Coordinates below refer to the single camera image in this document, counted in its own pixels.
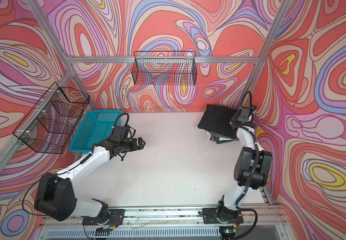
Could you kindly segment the black t shirt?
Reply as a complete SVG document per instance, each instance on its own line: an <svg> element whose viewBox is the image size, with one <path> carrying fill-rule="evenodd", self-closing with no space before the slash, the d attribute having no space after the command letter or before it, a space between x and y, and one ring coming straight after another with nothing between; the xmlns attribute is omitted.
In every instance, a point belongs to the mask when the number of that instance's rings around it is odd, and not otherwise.
<svg viewBox="0 0 346 240"><path fill-rule="evenodd" d="M236 110L218 105L207 105L198 128L221 137L238 140L237 131L230 125Z"/></svg>

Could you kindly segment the teal plastic basket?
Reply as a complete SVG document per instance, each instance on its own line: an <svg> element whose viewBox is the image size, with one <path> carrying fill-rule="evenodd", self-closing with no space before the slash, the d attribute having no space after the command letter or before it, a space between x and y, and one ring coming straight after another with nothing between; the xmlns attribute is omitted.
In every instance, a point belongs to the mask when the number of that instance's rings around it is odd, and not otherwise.
<svg viewBox="0 0 346 240"><path fill-rule="evenodd" d="M99 143L111 134L115 120L121 113L119 110L87 112L69 146L69 151L88 154L93 144Z"/></svg>

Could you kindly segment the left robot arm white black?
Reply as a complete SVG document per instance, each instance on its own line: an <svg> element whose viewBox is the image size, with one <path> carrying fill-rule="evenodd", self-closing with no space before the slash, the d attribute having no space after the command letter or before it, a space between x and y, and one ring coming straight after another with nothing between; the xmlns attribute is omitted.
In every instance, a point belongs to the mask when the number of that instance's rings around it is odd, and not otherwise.
<svg viewBox="0 0 346 240"><path fill-rule="evenodd" d="M37 182L38 190L34 209L39 216L49 216L59 222L70 217L82 217L96 225L108 225L113 215L107 203L99 199L78 200L75 189L89 174L109 160L127 153L142 150L146 143L135 138L136 130L128 122L118 125L121 113L115 120L111 134L99 143L93 144L89 153L67 168L56 173L46 173Z"/></svg>

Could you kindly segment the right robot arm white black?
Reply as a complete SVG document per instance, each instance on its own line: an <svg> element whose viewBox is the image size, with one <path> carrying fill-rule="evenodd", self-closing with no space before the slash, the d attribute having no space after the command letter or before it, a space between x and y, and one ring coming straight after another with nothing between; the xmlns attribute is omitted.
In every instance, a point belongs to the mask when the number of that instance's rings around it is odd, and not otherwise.
<svg viewBox="0 0 346 240"><path fill-rule="evenodd" d="M249 105L241 105L230 120L243 147L234 168L236 185L231 193L222 196L215 210L216 220L222 224L242 221L241 204L251 192L266 185L273 159L272 154L261 147L254 133L257 107L253 105L253 95L247 91L243 99L246 97Z"/></svg>

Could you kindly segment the white folded t shirt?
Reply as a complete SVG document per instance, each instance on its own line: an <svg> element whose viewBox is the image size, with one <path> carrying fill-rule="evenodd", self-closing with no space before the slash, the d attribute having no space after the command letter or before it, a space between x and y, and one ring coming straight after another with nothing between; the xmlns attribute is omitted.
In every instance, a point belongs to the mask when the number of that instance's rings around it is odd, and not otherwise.
<svg viewBox="0 0 346 240"><path fill-rule="evenodd" d="M218 142L218 141L220 140L219 137L213 136L213 135L210 134L210 133L207 133L207 138L208 138L210 141L213 141L213 142Z"/></svg>

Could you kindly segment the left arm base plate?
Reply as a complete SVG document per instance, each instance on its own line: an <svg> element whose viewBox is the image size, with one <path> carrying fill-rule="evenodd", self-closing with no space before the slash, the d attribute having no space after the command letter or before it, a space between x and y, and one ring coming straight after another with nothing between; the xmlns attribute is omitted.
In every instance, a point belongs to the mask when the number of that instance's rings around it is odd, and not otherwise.
<svg viewBox="0 0 346 240"><path fill-rule="evenodd" d="M83 217L83 226L119 226L123 224L125 210L102 210L96 217Z"/></svg>

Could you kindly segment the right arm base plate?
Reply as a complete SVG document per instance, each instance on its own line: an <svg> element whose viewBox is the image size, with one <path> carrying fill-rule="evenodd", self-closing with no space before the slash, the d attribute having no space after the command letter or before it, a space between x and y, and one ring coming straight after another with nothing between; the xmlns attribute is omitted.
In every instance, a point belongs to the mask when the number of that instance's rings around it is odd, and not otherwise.
<svg viewBox="0 0 346 240"><path fill-rule="evenodd" d="M239 211L227 208L216 211L216 208L203 208L201 216L204 224L233 224L240 225L244 222L243 216Z"/></svg>

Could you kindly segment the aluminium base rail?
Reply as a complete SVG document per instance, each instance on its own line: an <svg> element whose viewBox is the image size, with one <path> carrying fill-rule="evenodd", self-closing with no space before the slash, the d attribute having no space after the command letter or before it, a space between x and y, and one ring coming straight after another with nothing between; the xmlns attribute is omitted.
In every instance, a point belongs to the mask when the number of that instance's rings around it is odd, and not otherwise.
<svg viewBox="0 0 346 240"><path fill-rule="evenodd" d="M290 223L280 207L249 206L237 220L220 223L211 219L205 206L145 207L117 210L122 221L110 217L106 226L85 226L82 218L57 222L45 218L35 240L231 240L247 234L246 240L294 240Z"/></svg>

